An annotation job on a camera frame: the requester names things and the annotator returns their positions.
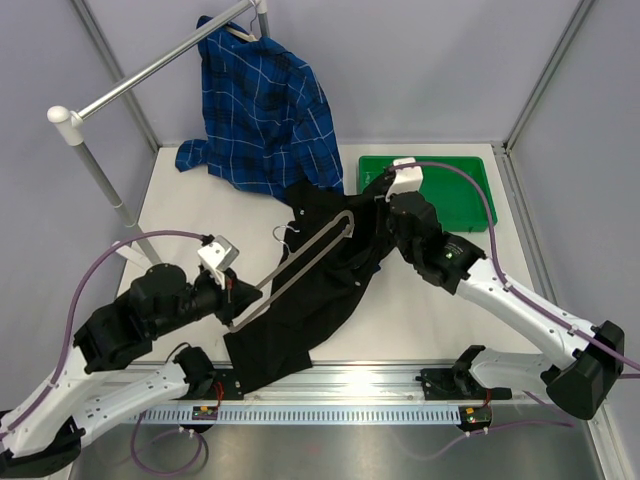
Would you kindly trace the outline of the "black button shirt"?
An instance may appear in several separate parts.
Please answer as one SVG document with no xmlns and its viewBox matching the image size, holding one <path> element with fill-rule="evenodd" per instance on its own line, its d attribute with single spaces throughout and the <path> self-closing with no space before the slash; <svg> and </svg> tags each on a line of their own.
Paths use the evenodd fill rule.
<svg viewBox="0 0 640 480">
<path fill-rule="evenodd" d="M 344 195 L 300 181 L 285 191 L 294 218 L 283 254 L 296 252 L 339 213 L 352 213 L 353 233 L 336 246 L 334 227 L 272 282 L 283 294 L 254 320 L 224 337 L 233 369 L 250 391 L 311 367 L 310 352 L 328 340 L 354 313 L 380 262 L 394 245 L 380 222 L 391 179 L 381 175 L 362 193 Z M 323 249 L 328 253 L 306 273 L 301 267 Z"/>
</svg>

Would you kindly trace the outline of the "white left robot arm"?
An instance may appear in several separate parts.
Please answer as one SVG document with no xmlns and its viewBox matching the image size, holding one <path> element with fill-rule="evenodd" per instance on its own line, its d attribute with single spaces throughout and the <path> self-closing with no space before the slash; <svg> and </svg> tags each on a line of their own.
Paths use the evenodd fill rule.
<svg viewBox="0 0 640 480">
<path fill-rule="evenodd" d="M 262 293 L 226 272 L 220 286 L 207 271 L 194 282 L 176 265 L 160 264 L 135 279 L 77 330 L 62 373 L 44 384 L 47 398 L 19 426 L 20 409 L 5 412 L 1 454 L 4 479 L 37 479 L 73 463 L 81 450 L 124 420 L 168 400 L 208 396 L 216 372 L 200 347 L 189 346 L 145 378 L 108 395 L 98 390 L 158 338 L 209 315 L 229 325 Z"/>
</svg>

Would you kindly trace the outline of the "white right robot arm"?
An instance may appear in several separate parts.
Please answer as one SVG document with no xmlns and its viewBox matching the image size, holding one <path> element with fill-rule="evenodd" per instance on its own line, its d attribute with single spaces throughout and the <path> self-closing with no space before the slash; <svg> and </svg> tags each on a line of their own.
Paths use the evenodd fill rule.
<svg viewBox="0 0 640 480">
<path fill-rule="evenodd" d="M 469 347 L 452 374 L 460 395 L 495 388 L 543 393 L 577 419 L 595 416 L 624 369 L 625 334 L 618 325 L 595 325 L 500 277 L 481 248 L 442 229 L 435 208 L 418 192 L 389 197 L 386 226 L 424 281 L 488 311 L 538 350 Z"/>
</svg>

